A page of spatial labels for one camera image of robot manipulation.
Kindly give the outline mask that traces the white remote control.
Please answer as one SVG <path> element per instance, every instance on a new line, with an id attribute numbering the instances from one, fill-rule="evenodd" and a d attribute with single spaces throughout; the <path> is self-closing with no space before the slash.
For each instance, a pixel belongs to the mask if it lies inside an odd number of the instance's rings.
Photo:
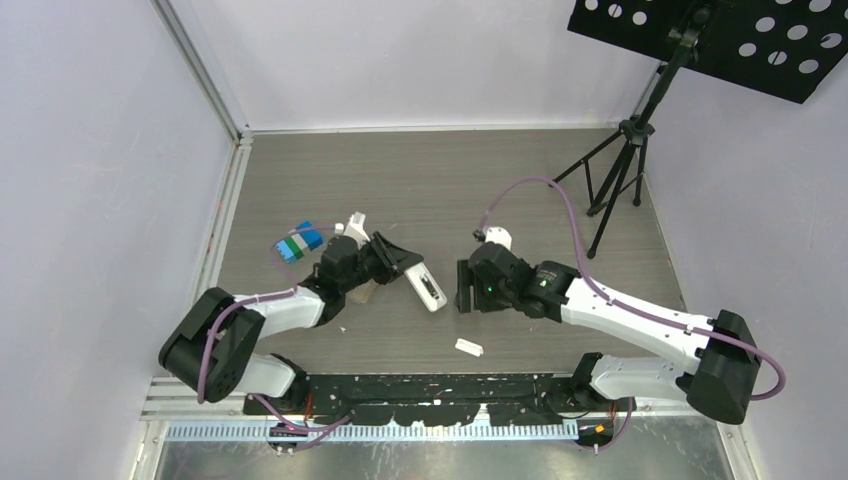
<path id="1" fill-rule="evenodd" d="M 404 275 L 429 312 L 436 312 L 447 304 L 442 288 L 424 262 L 408 268 Z"/>

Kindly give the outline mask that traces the white battery cover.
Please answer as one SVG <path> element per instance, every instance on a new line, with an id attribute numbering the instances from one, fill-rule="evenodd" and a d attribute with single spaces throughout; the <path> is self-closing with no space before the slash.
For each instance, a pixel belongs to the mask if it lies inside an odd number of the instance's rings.
<path id="1" fill-rule="evenodd" d="M 484 354 L 484 349 L 481 345 L 476 344 L 474 342 L 468 341 L 463 338 L 458 338 L 455 342 L 455 348 L 458 351 L 466 353 L 468 355 L 472 355 L 474 357 L 481 357 Z"/>

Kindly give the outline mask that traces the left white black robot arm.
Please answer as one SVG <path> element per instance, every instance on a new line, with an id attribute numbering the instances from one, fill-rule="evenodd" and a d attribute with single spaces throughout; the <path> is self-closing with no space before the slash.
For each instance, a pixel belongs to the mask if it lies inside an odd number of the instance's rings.
<path id="1" fill-rule="evenodd" d="M 236 296 L 207 289 L 161 347 L 158 363 L 199 403 L 244 393 L 268 398 L 284 414 L 296 413 L 307 398 L 304 371 L 278 354 L 257 354 L 258 342 L 322 326 L 345 307 L 350 291 L 369 282 L 390 284 L 423 260 L 379 232 L 364 243 L 334 236 L 311 273 L 288 290 Z"/>

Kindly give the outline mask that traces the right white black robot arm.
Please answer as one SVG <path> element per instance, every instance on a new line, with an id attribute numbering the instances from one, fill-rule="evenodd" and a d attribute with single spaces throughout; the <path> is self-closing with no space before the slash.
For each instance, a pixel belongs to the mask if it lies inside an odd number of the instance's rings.
<path id="1" fill-rule="evenodd" d="M 571 266 L 532 266 L 492 242 L 458 261 L 455 304 L 461 313 L 515 310 L 586 327 L 651 352 L 636 359 L 584 354 L 570 385 L 584 410 L 607 400 L 656 398 L 740 425 L 754 398 L 762 356 L 745 319 L 727 310 L 714 318 L 670 310 L 590 283 Z"/>

